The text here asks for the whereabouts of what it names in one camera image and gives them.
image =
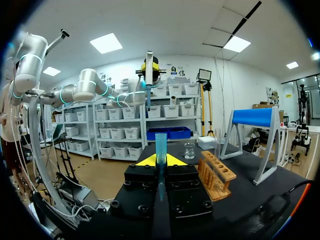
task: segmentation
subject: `black cable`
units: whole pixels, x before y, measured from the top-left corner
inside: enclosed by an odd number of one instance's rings
[[[292,193],[298,187],[301,187],[301,186],[306,185],[306,184],[312,184],[313,182],[314,182],[313,180],[302,181],[302,182],[298,183],[297,185],[295,185],[293,188],[291,188],[289,191],[283,193],[282,195],[283,196],[288,196],[290,193]]]

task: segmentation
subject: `glass cylinder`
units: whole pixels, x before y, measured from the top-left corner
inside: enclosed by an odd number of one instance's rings
[[[214,130],[214,137],[215,137],[214,156],[217,159],[220,159],[220,150],[221,150],[221,130],[220,130],[220,128],[216,128]]]
[[[184,144],[184,158],[194,159],[195,158],[195,144],[193,142],[187,142]]]

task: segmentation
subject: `white wall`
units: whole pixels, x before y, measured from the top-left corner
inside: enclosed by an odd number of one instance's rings
[[[266,87],[277,89],[280,94],[280,109],[282,109],[282,87],[281,82],[276,77],[267,74],[261,70],[252,68],[247,65],[232,61],[223,61],[217,59],[217,69],[215,61],[210,57],[188,56],[188,55],[169,55],[157,56],[159,59],[160,68],[166,64],[186,65],[187,74],[190,76],[191,82],[196,81],[199,69],[212,71],[212,114],[213,128],[223,128],[223,95],[224,95],[224,110],[225,110],[225,126],[228,128],[229,117],[232,109],[251,109],[253,104],[258,104],[260,101],[267,100]],[[123,62],[117,62],[96,68],[97,73],[105,73],[112,77],[112,82],[115,83],[116,89],[120,86],[120,80],[124,78],[138,78],[135,71],[141,68],[143,63],[142,58],[133,59]],[[59,82],[52,87],[76,84],[78,75],[70,77],[62,82]],[[208,95],[205,93],[204,104],[205,112],[205,131],[209,129],[209,110],[208,110]]]

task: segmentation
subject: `white box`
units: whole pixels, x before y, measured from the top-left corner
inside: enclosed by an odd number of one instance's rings
[[[122,113],[123,113],[123,119],[135,119],[136,118],[136,108],[135,107],[130,107],[130,108],[124,107],[124,108],[122,108]]]
[[[114,150],[114,154],[117,156],[117,157],[126,157],[128,156],[128,147],[125,146],[125,147],[117,147],[117,146],[114,146],[113,147],[113,150]]]
[[[110,120],[123,119],[123,112],[121,108],[111,108],[108,109],[108,111]]]
[[[68,137],[73,137],[79,135],[79,127],[77,126],[66,126],[65,132]]]
[[[141,137],[140,127],[124,128],[125,139],[139,139]]]
[[[179,116],[179,105],[163,105],[165,118],[176,118]]]
[[[124,139],[125,131],[123,128],[110,128],[112,139]]]
[[[182,84],[169,84],[168,87],[170,96],[182,95]]]
[[[216,139],[212,136],[198,137],[198,146],[203,150],[214,149],[216,147]]]
[[[142,146],[140,148],[128,147],[130,158],[137,159],[142,153]]]
[[[59,122],[64,122],[64,115],[63,114],[59,114]]]
[[[107,109],[95,110],[95,119],[96,120],[108,120],[109,112]]]
[[[78,115],[76,113],[65,113],[64,116],[66,122],[78,121]]]
[[[102,158],[111,158],[115,154],[113,147],[106,147],[103,145],[100,147],[100,152]]]
[[[180,105],[180,116],[182,117],[189,117],[195,115],[195,105],[194,104],[187,104],[187,105]]]
[[[76,151],[77,150],[76,142],[77,141],[74,141],[74,140],[70,140],[70,141],[66,142],[68,144],[69,150],[72,150],[72,151]]]
[[[198,84],[197,83],[185,83],[184,92],[185,95],[198,95]]]
[[[153,95],[157,97],[165,97],[167,96],[167,86],[162,85],[162,86],[157,86],[153,88]]]
[[[150,111],[148,111],[148,118],[160,118],[161,106],[150,106]]]
[[[100,131],[100,136],[102,139],[110,139],[111,138],[110,128],[99,128],[99,131]]]
[[[62,114],[56,114],[56,115],[54,115],[54,118],[55,118],[55,122],[56,122],[56,123],[60,122],[60,115],[62,116]]]
[[[78,111],[77,113],[77,116],[78,116],[78,121],[79,122],[84,122],[87,120],[87,113],[86,111]],[[88,114],[88,121],[89,122],[92,122],[92,119],[93,119],[93,115],[92,114]]]
[[[75,143],[76,150],[79,152],[83,152],[89,149],[89,142],[88,141],[78,141]]]

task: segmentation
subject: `yellow triangle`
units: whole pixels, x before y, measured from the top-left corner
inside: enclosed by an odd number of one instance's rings
[[[172,156],[171,154],[167,153],[166,154],[166,160],[167,160],[167,165],[168,166],[173,166],[173,165],[178,165],[178,166],[183,166],[183,165],[188,165],[185,162],[177,159],[176,157]],[[136,164],[137,166],[156,166],[156,154],[153,154],[146,158],[145,160],[142,160],[141,162]]]

